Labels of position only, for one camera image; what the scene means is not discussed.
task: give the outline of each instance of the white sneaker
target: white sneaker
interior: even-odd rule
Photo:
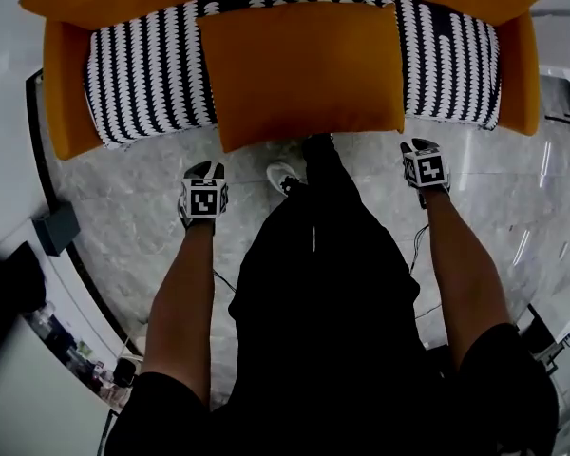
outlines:
[[[284,196],[289,196],[292,187],[302,182],[294,168],[286,162],[271,163],[266,169],[266,176],[270,184]]]

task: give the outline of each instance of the sofa armrest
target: sofa armrest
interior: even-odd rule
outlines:
[[[86,103],[84,70],[91,32],[47,20],[44,90],[48,132],[55,155],[71,159],[102,144]]]
[[[524,135],[539,129],[539,55],[530,13],[496,28],[501,47],[503,88],[498,125]]]

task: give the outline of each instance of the black pants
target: black pants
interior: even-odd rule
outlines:
[[[329,136],[307,140],[303,154],[308,185],[266,219],[240,268],[229,308],[237,384],[322,377],[344,359],[359,372],[376,351],[396,351],[400,336],[418,338],[420,288],[390,233],[364,206]]]

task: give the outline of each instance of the forearm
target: forearm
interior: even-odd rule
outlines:
[[[424,192],[430,251],[442,297],[447,336],[457,366],[486,330],[509,322],[501,281],[487,250],[449,197]]]
[[[142,371],[180,380],[207,404],[213,309],[213,224],[189,229],[152,304]]]

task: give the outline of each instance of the hand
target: hand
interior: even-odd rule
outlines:
[[[198,163],[184,173],[181,188],[182,191],[180,194],[180,199],[178,201],[178,212],[180,214],[181,223],[183,224],[183,227],[186,231],[196,224],[209,222],[214,224],[215,232],[216,218],[226,210],[226,204],[228,202],[228,185],[225,183],[225,181],[223,181],[223,179],[223,164],[213,161]],[[186,193],[186,189],[195,187],[194,182],[192,181],[191,183],[189,180],[214,180],[212,185],[210,184],[209,186],[206,186],[198,184],[198,189],[194,189],[194,191],[199,191],[201,194],[206,194],[210,190],[216,191],[215,200],[212,201],[214,210],[207,211],[205,218],[197,218],[197,215],[195,215],[194,218],[189,218],[191,215],[189,215],[188,212],[194,210],[188,209],[192,207],[192,204],[187,204],[187,201],[189,201],[189,199]]]
[[[441,192],[449,196],[449,168],[437,143],[425,139],[411,139],[411,143],[417,150],[412,150],[407,143],[401,142],[404,177],[409,187],[418,191],[420,206],[426,209],[427,191]]]

